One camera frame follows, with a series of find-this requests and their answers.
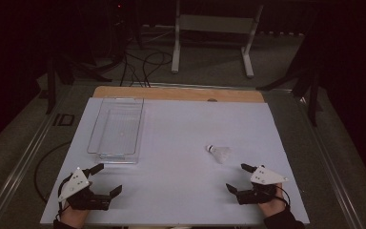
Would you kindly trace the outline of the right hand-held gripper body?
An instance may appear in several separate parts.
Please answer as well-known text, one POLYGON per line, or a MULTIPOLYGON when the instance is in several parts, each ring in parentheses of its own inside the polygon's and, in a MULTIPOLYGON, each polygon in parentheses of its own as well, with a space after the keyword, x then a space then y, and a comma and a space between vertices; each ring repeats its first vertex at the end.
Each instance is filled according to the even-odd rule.
POLYGON ((252 188, 245 191, 237 191, 236 198, 240 205, 259 204, 271 201, 275 197, 275 185, 286 182, 288 179, 264 166, 256 167, 254 173, 250 173, 252 188))

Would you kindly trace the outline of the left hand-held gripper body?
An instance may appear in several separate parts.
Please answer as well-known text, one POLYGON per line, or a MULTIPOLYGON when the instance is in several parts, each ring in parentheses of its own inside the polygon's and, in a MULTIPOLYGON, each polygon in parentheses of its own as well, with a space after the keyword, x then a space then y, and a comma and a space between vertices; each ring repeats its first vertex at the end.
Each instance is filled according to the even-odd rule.
POLYGON ((109 194, 95 194, 90 189, 92 183, 88 177, 85 177, 84 170, 77 167, 73 173, 61 182, 58 189, 58 205, 60 211, 66 209, 66 204, 76 210, 107 211, 109 209, 112 201, 109 194))

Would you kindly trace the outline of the white shuttlecock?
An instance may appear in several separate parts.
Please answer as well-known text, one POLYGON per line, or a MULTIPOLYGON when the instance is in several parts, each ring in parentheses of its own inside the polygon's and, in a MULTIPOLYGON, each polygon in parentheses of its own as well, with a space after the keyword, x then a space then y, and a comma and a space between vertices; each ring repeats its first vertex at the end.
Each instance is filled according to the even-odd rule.
POLYGON ((214 157, 214 159, 219 163, 223 164, 232 153, 229 147, 217 147, 214 145, 208 145, 206 150, 214 157))

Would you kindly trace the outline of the clear plastic container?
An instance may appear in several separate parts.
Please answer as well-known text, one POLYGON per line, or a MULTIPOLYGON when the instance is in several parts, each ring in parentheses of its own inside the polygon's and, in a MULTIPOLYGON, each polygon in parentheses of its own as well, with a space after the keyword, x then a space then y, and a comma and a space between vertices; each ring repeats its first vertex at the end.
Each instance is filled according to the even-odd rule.
POLYGON ((88 147, 98 163, 136 164, 144 122, 144 99, 103 98, 88 147))

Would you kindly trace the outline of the person's right hand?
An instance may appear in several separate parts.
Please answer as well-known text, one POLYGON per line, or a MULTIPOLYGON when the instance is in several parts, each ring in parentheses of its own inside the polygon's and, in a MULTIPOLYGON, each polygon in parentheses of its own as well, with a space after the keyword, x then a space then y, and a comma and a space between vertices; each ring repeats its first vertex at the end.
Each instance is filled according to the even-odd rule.
POLYGON ((283 196, 281 183, 275 185, 275 196, 271 201, 258 204, 258 207, 265 218, 281 213, 285 210, 286 206, 287 203, 283 196))

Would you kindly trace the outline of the person's left hand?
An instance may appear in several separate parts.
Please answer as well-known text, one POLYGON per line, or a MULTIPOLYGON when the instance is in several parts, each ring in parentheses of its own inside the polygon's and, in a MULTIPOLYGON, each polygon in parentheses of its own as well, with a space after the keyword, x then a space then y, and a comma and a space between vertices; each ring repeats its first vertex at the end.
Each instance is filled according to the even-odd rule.
POLYGON ((82 229, 89 213, 89 210, 76 210, 69 205, 62 212, 60 221, 75 229, 82 229))

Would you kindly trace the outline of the white table mat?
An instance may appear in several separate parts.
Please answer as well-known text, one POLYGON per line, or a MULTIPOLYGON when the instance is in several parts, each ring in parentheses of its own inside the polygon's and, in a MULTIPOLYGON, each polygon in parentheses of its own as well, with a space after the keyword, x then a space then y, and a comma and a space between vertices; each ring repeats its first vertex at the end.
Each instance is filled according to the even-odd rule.
POLYGON ((109 210, 93 211, 96 226, 259 225, 254 205, 240 205, 226 184, 250 188, 242 163, 263 165, 288 180, 291 209, 309 220, 266 103, 146 100, 138 162, 108 165, 91 177, 92 190, 106 194, 121 185, 109 210), (229 147, 219 164, 208 145, 229 147))

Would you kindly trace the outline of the black tripod stand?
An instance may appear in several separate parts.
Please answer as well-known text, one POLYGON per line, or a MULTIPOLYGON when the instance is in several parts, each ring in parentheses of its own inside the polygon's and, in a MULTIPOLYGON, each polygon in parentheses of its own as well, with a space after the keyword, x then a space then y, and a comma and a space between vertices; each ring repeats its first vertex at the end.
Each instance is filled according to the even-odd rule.
POLYGON ((99 75, 97 72, 73 60, 68 55, 60 52, 51 53, 47 60, 47 115, 53 111, 56 105, 56 77, 59 77, 61 82, 65 85, 71 85, 74 81, 70 67, 75 67, 77 70, 86 74, 88 77, 95 79, 96 81, 111 82, 110 79, 99 75))
POLYGON ((271 91, 295 79, 296 83, 291 89, 291 93, 294 97, 309 94, 307 115, 315 126, 319 72, 323 66, 323 55, 326 48, 327 44, 324 39, 319 34, 310 31, 305 35, 285 75, 272 83, 259 86, 257 89, 265 92, 271 91))

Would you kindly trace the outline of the white metal stand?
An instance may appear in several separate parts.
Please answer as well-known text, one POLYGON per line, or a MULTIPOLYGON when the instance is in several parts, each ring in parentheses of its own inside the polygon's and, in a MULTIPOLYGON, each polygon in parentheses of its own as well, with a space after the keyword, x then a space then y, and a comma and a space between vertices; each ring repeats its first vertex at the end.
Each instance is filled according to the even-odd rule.
POLYGON ((248 34, 247 44, 241 48, 241 56, 246 76, 254 77, 254 69, 250 57, 250 49, 254 42, 256 29, 264 6, 258 4, 255 15, 251 18, 221 17, 208 15, 182 14, 181 0, 175 0, 174 47, 172 59, 172 73, 179 72, 180 63, 180 32, 181 31, 208 31, 248 34))

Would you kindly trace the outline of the metal floor rail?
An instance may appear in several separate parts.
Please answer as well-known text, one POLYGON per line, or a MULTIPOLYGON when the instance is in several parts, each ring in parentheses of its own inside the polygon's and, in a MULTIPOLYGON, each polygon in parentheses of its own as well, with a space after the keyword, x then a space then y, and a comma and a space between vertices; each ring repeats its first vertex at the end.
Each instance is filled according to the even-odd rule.
POLYGON ((356 212, 356 208, 350 198, 350 195, 348 194, 348 191, 346 190, 339 176, 339 173, 334 163, 332 162, 329 151, 324 144, 324 141, 320 135, 318 128, 312 124, 307 115, 308 103, 306 99, 304 97, 296 97, 295 103, 297 104, 298 109, 302 113, 303 119, 306 121, 307 128, 312 135, 312 139, 317 145, 318 157, 321 160, 326 177, 329 179, 329 182, 331 183, 332 189, 335 193, 335 197, 347 221, 349 228, 365 229, 359 215, 356 212))
POLYGON ((0 135, 0 219, 31 166, 71 86, 61 86, 50 114, 35 98, 0 135))

